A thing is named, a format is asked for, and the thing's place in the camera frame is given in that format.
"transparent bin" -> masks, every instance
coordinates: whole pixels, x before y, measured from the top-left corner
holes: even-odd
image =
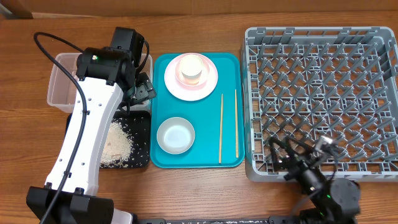
[[[63,65],[68,72],[77,80],[76,61],[80,53],[61,53],[58,54],[55,59],[61,65]],[[145,58],[146,54],[141,55],[141,63]],[[149,79],[152,81],[152,57],[149,55],[145,67],[142,72],[146,72]],[[76,98],[76,87],[69,80],[69,78],[57,67],[53,66],[49,82],[49,90],[47,92],[47,103],[50,106],[55,106],[58,109],[66,113],[72,113],[75,106]],[[144,110],[150,112],[151,103],[150,100],[143,102],[141,105],[134,105],[130,110]]]

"black end effector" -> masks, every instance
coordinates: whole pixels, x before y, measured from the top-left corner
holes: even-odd
[[[290,142],[304,148],[298,153]],[[278,157],[274,145],[279,151],[285,150],[285,157]],[[338,164],[337,145],[328,137],[322,136],[315,147],[287,136],[283,141],[271,137],[269,139],[271,158],[275,171],[286,169],[286,180],[295,179],[316,208],[303,210],[300,216],[290,217],[290,223],[299,224],[354,224],[355,215],[360,213],[359,199],[361,191],[359,185],[348,179],[332,180]],[[335,171],[327,179],[319,169],[319,165],[333,157]]]
[[[144,44],[147,55],[140,65]],[[152,99],[156,92],[146,73],[141,73],[149,55],[149,45],[134,29],[117,27],[110,47],[87,48],[77,60],[79,80],[101,78],[107,85],[117,83],[124,92],[121,106],[132,106]]]

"wooden table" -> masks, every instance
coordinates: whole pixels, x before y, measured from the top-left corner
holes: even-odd
[[[41,187],[60,151],[67,114],[46,102],[52,63],[33,41],[36,31],[81,48],[110,44],[116,26],[138,30],[154,60],[171,52],[231,52],[239,56],[244,31],[254,26],[388,26],[397,12],[280,13],[225,16],[111,17],[0,23],[0,223],[37,223],[25,204]],[[41,38],[56,56],[72,50]],[[255,183],[244,164],[235,169],[101,170],[99,197],[141,218],[248,218],[287,215],[300,198],[295,184]],[[395,183],[362,183],[360,223],[397,223]]]

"dish rack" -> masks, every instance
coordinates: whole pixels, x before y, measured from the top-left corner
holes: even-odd
[[[252,27],[242,50],[246,175],[285,181],[269,136],[336,139],[336,178],[398,181],[397,43],[387,27]],[[320,166],[333,172],[333,159]]]

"white plate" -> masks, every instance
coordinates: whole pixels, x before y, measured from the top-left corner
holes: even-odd
[[[157,130],[157,143],[170,154],[181,154],[187,151],[195,140],[192,124],[183,118],[169,118]]]
[[[210,93],[216,88],[218,81],[218,74],[216,65],[206,56],[196,53],[189,53],[199,56],[203,63],[207,63],[210,71],[207,76],[207,81],[200,86],[193,86],[192,88],[187,87],[186,85],[181,84],[175,75],[176,66],[182,57],[186,56],[186,54],[181,54],[175,57],[168,65],[164,74],[164,82],[166,84],[167,89],[173,96],[178,99],[185,101],[196,101],[203,99],[204,97],[210,95]]]

